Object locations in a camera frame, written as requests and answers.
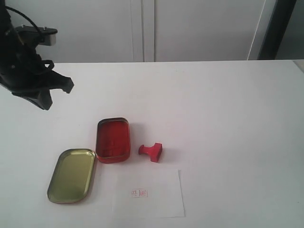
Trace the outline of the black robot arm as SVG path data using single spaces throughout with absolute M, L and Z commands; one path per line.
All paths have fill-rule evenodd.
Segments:
M 53 104 L 52 89 L 69 94 L 74 87 L 71 78 L 53 70 L 52 60 L 43 60 L 36 52 L 38 45 L 54 45 L 57 33 L 0 2 L 0 84 L 42 110 Z

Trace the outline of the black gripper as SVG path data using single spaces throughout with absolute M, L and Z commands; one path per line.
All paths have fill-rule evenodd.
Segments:
M 0 85 L 42 110 L 49 110 L 53 104 L 50 90 L 61 89 L 69 94 L 74 87 L 70 77 L 53 68 L 52 60 L 43 60 L 27 46 L 0 47 Z

